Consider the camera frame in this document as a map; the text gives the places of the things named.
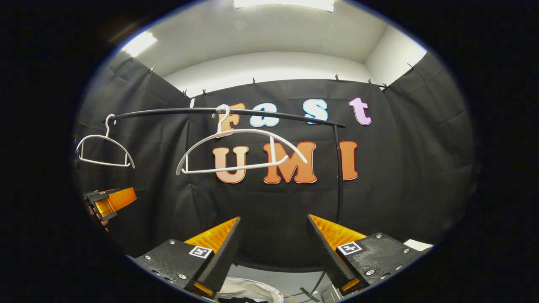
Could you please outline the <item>white laundry hamper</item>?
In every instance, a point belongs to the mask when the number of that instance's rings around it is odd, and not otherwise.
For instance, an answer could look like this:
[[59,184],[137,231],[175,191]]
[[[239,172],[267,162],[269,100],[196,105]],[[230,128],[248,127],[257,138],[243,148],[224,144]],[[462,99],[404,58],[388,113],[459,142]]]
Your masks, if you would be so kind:
[[216,298],[252,298],[267,300],[269,303],[284,303],[285,297],[277,288],[246,278],[227,277]]

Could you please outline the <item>black backdrop cloth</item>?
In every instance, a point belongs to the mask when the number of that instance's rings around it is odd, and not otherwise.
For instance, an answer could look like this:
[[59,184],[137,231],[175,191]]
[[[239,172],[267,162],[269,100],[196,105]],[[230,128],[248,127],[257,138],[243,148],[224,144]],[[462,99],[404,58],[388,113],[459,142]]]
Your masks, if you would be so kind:
[[[464,214],[477,174],[476,140],[464,97],[431,53],[388,89],[356,81],[300,79],[237,85],[197,96],[195,107],[268,110],[342,123],[340,223],[401,242],[436,244]],[[210,114],[168,114],[110,123],[110,137],[135,167],[81,162],[81,191],[133,188],[137,201],[110,222],[113,239],[139,257],[167,239],[187,240],[240,217],[245,234],[235,262],[267,271],[320,271],[307,215],[335,221],[337,155],[333,129],[287,119],[230,115],[223,129],[277,133],[279,167],[176,175],[185,152],[213,134]]]

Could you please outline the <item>empty white clothes hanger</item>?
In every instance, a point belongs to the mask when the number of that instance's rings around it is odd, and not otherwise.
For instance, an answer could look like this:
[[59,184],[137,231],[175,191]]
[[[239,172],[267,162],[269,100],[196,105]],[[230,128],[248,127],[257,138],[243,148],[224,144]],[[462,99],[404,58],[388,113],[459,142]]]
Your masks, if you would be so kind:
[[[96,165],[103,165],[103,166],[110,166],[110,167],[132,167],[133,169],[135,169],[136,166],[135,166],[135,163],[133,162],[133,158],[131,157],[131,154],[129,154],[127,149],[125,149],[125,147],[122,144],[120,144],[116,140],[110,138],[110,136],[109,136],[109,133],[110,133],[109,122],[113,117],[116,117],[116,115],[115,114],[109,114],[105,119],[105,129],[106,130],[105,130],[104,136],[103,135],[88,135],[88,136],[83,137],[79,141],[79,143],[77,144],[77,146],[75,148],[75,153],[77,155],[77,158],[79,159],[79,161],[86,162],[86,163],[92,163],[92,164],[96,164]],[[93,138],[108,141],[108,142],[111,142],[114,145],[120,147],[125,153],[125,155],[124,155],[124,163],[123,164],[121,164],[121,163],[110,163],[110,162],[96,161],[96,160],[85,158],[83,156],[83,154],[84,154],[84,152],[83,152],[84,151],[84,144],[88,139],[93,139]]]

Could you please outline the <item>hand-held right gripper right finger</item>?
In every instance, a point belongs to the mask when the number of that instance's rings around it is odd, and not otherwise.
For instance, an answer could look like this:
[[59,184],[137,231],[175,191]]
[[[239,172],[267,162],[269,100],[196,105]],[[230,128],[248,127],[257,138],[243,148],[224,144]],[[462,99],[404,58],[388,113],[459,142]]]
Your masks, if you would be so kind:
[[402,243],[381,232],[366,236],[311,214],[307,215],[307,232],[339,295],[384,282],[432,249],[430,244],[411,239]]

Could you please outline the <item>black clothes rack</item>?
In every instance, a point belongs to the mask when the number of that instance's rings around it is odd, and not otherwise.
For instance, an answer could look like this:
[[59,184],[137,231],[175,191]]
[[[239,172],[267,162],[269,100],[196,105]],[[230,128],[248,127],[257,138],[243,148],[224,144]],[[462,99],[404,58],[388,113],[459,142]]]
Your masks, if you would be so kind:
[[[322,271],[314,245],[308,240],[307,215],[322,206],[338,221],[342,217],[344,160],[338,128],[342,123],[270,110],[270,104],[254,109],[220,105],[216,108],[155,109],[120,114],[119,120],[158,115],[188,114],[186,146],[217,132],[233,129],[260,129],[272,132],[295,145],[305,156],[304,164],[289,146],[275,141],[276,160],[289,159],[275,167],[221,171],[206,174],[180,174],[181,188],[189,190],[185,205],[193,211],[174,218],[175,235],[191,235],[187,226],[200,231],[211,223],[240,217],[242,240],[233,263],[256,270],[304,274]],[[270,139],[253,133],[236,133],[211,139],[189,155],[189,170],[208,170],[271,162]]]

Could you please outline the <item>large ceiling light panel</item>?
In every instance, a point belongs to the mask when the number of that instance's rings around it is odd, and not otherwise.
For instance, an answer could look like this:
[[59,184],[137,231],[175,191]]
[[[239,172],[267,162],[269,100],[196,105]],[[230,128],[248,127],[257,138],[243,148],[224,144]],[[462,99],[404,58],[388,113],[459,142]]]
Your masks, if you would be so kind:
[[235,8],[264,5],[288,5],[333,12],[335,0],[233,0]]

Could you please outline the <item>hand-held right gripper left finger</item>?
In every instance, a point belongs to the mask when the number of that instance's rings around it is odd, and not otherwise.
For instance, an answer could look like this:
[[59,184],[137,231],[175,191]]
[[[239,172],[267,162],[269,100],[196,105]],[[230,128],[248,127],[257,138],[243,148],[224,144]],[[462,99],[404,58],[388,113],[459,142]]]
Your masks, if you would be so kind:
[[168,239],[133,262],[179,291],[212,300],[221,291],[242,240],[235,217],[188,240]]

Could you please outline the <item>small ceiling light panel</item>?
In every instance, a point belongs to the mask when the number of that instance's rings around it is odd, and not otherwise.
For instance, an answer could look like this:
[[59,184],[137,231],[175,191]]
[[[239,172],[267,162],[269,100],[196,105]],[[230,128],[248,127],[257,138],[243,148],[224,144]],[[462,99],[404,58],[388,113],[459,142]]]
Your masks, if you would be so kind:
[[152,33],[144,31],[125,44],[121,50],[129,54],[131,57],[137,57],[140,53],[156,42],[157,39]]

